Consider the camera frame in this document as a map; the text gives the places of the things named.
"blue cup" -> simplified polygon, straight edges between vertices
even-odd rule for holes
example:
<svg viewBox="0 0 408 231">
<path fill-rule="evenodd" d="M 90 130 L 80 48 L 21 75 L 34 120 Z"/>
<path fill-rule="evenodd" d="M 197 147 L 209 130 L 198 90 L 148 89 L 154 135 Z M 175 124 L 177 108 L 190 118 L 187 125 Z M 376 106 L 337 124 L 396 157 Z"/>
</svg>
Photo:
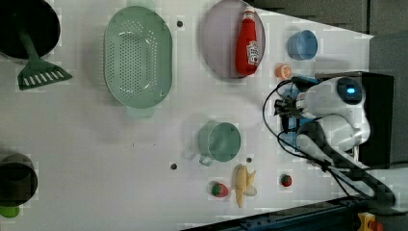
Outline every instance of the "blue cup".
<svg viewBox="0 0 408 231">
<path fill-rule="evenodd" d="M 311 60 L 318 53 L 318 39 L 311 31 L 301 31 L 289 38 L 288 53 L 294 60 Z"/>
</svg>

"green spatula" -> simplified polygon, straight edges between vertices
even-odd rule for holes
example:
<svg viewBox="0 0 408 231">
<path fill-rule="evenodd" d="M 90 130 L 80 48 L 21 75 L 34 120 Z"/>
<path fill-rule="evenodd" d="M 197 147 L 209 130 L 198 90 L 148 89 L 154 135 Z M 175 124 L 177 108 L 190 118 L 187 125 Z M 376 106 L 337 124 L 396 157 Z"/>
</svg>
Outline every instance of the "green spatula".
<svg viewBox="0 0 408 231">
<path fill-rule="evenodd" d="M 18 16 L 13 16 L 13 22 L 29 56 L 29 62 L 17 77 L 18 86 L 21 90 L 34 89 L 72 78 L 72 75 L 68 74 L 64 69 L 50 64 L 38 56 L 36 48 Z"/>
</svg>

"bottle label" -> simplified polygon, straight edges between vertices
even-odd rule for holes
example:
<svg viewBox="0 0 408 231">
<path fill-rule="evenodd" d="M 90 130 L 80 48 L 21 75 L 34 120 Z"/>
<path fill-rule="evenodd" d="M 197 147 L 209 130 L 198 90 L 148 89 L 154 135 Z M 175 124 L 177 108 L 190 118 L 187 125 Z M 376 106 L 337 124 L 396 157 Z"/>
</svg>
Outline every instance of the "bottle label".
<svg viewBox="0 0 408 231">
<path fill-rule="evenodd" d="M 248 56 L 248 63 L 258 65 L 259 61 L 258 42 L 257 41 L 249 42 L 249 45 L 246 46 L 246 52 Z"/>
<path fill-rule="evenodd" d="M 246 20 L 247 18 L 249 18 L 249 19 L 252 19 L 252 20 L 255 20 L 254 19 L 254 13 L 252 13 L 252 12 L 246 12 L 246 13 L 244 13 L 243 14 L 243 19 L 242 20 Z"/>
</svg>

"small red fruit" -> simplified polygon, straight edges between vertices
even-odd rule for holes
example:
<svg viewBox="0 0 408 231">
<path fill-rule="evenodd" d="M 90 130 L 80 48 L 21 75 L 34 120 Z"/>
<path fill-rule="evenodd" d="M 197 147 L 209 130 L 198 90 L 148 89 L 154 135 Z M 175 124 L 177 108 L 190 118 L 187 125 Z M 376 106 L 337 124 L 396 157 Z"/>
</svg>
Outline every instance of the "small red fruit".
<svg viewBox="0 0 408 231">
<path fill-rule="evenodd" d="M 290 175 L 283 175 L 281 178 L 281 184 L 284 187 L 289 187 L 292 185 L 292 177 Z"/>
<path fill-rule="evenodd" d="M 216 197 L 225 197 L 229 194 L 228 188 L 222 184 L 215 183 L 213 189 L 211 190 L 212 195 Z"/>
</svg>

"colander handle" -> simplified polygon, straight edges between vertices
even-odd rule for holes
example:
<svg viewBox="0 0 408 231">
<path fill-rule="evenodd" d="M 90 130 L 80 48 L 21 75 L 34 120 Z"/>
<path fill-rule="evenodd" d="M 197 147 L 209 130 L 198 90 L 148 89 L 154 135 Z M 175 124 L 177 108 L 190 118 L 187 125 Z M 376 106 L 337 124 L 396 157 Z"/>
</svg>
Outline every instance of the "colander handle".
<svg viewBox="0 0 408 231">
<path fill-rule="evenodd" d="M 154 115 L 154 107 L 148 109 L 136 109 L 127 107 L 127 115 L 133 118 L 150 118 Z"/>
<path fill-rule="evenodd" d="M 155 12 L 156 4 L 152 0 L 127 0 L 128 7 L 144 7 Z"/>
</svg>

